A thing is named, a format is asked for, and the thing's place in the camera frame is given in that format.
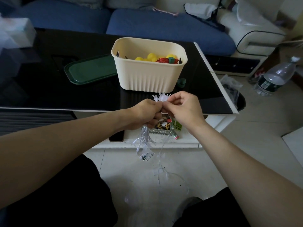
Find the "plastic storage basket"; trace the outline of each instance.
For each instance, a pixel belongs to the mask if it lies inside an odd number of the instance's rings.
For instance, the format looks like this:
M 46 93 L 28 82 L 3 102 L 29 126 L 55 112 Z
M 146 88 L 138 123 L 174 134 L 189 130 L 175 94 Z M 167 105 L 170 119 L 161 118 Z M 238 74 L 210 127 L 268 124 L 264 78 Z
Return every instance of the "plastic storage basket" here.
M 158 57 L 175 54 L 181 64 L 135 61 L 136 57 Z M 180 73 L 187 63 L 185 49 L 176 43 L 140 38 L 120 38 L 112 48 L 119 82 L 126 90 L 169 93 L 173 91 Z

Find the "smartphone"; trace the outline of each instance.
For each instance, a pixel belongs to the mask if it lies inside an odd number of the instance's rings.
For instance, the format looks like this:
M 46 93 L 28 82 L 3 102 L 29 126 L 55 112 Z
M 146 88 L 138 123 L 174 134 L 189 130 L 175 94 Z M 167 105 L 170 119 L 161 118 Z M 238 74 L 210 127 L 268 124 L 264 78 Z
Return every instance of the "smartphone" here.
M 124 131 L 120 131 L 118 133 L 115 133 L 114 135 L 109 137 L 109 141 L 110 142 L 117 142 L 117 143 L 121 143 L 123 142 L 124 139 Z

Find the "water bottle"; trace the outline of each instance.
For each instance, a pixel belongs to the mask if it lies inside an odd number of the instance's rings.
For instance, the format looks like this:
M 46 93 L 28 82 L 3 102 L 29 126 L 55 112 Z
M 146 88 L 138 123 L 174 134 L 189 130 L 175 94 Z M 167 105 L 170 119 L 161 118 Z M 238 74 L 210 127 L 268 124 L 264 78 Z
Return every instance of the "water bottle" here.
M 254 90 L 262 96 L 272 95 L 290 80 L 299 60 L 299 57 L 292 57 L 289 63 L 284 62 L 274 66 L 259 79 L 254 86 Z

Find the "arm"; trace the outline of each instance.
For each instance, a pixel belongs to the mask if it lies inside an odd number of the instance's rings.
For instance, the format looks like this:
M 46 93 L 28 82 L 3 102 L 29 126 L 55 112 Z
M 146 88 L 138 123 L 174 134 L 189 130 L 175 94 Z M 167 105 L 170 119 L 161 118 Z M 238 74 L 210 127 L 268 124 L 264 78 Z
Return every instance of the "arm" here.
M 23 130 L 0 137 L 0 208 L 35 191 L 80 154 L 125 129 L 154 126 L 162 102 Z
M 302 226 L 303 191 L 243 152 L 203 118 L 199 100 L 187 92 L 163 107 L 201 143 L 254 226 Z

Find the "coffee table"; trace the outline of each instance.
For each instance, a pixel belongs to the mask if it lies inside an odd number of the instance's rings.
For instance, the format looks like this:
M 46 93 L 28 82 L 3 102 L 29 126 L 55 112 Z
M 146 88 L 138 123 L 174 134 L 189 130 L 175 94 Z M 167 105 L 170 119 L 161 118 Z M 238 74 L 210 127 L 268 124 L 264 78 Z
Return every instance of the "coffee table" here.
M 104 113 L 132 107 L 146 98 L 153 99 L 155 93 L 124 90 L 118 76 L 75 85 L 64 73 L 64 66 L 72 61 L 110 54 L 114 42 L 121 36 L 50 29 L 36 31 L 33 48 L 4 49 L 0 55 L 0 68 L 4 70 L 0 78 L 1 113 L 13 113 L 17 117 L 18 113 L 47 113 L 55 117 L 60 114 L 64 115 L 64 121 L 75 119 L 74 112 L 77 115 L 81 112 Z M 176 43 L 185 48 L 188 56 L 188 63 L 180 74 L 180 78 L 186 79 L 186 85 L 184 88 L 176 86 L 171 93 L 184 90 L 197 95 L 206 121 L 222 131 L 236 118 L 238 110 L 199 46 L 192 42 Z M 126 131 L 124 142 L 105 140 L 96 148 L 134 147 L 131 143 L 139 132 Z M 171 137 L 165 148 L 201 147 L 185 128 L 178 134 L 180 139 Z M 160 148 L 166 136 L 152 134 L 152 138 Z

